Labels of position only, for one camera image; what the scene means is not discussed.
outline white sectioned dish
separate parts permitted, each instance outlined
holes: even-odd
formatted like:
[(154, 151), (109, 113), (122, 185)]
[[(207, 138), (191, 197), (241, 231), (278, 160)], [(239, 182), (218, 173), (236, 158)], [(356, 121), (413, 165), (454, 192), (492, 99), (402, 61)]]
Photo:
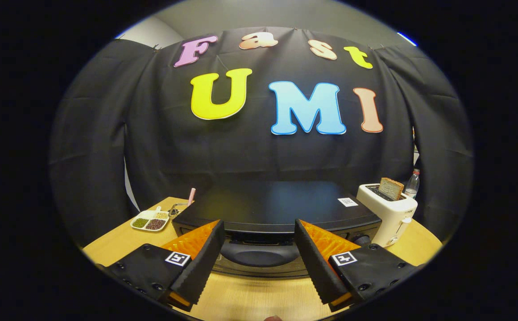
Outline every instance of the white sectioned dish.
[[(157, 209), (155, 209), (155, 211), (141, 211), (130, 222), (130, 226), (132, 226), (132, 228), (135, 228), (136, 230), (142, 230), (142, 231), (148, 231), (148, 232), (160, 232), (161, 230), (163, 230), (163, 228), (166, 226), (167, 222), (170, 220), (170, 213), (167, 211), (161, 211), (161, 209), (162, 208), (160, 206), (158, 206)], [(145, 219), (147, 221), (142, 225), (142, 227), (134, 226), (134, 223), (136, 223), (136, 221), (138, 221), (138, 219)], [(156, 228), (156, 229), (148, 228), (151, 223), (157, 222), (157, 221), (153, 221), (153, 220), (161, 220), (161, 221), (163, 221), (163, 224), (161, 225), (161, 227)]]

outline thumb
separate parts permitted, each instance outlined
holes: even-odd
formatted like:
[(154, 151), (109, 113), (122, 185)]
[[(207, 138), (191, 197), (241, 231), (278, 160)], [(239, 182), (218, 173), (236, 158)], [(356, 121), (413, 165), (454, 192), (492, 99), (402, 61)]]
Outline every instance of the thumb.
[(272, 317), (266, 318), (264, 321), (282, 321), (282, 319), (279, 318), (278, 315), (273, 315)]

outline plastic water bottle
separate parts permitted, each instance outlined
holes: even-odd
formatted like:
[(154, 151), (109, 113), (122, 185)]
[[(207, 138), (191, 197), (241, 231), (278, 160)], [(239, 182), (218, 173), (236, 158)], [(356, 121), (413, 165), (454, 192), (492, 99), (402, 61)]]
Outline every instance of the plastic water bottle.
[(418, 194), (419, 189), (419, 170), (414, 169), (413, 175), (411, 175), (410, 180), (406, 184), (405, 195), (415, 199), (415, 196)]

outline pink striped straw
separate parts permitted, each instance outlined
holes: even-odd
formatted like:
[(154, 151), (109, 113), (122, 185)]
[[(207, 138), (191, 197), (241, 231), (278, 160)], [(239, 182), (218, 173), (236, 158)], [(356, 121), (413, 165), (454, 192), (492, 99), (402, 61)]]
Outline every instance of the pink striped straw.
[(187, 201), (187, 205), (191, 205), (193, 202), (193, 196), (195, 196), (195, 189), (191, 189), (191, 192), (189, 193), (189, 201)]

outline white toaster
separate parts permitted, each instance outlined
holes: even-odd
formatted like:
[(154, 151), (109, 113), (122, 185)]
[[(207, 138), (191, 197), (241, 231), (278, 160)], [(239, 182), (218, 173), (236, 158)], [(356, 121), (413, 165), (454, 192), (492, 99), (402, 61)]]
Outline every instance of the white toaster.
[(356, 199), (381, 218), (380, 228), (372, 243), (386, 247), (400, 239), (411, 222), (418, 203), (404, 193), (397, 201), (390, 201), (389, 197), (377, 190), (378, 187), (379, 184), (360, 185)]

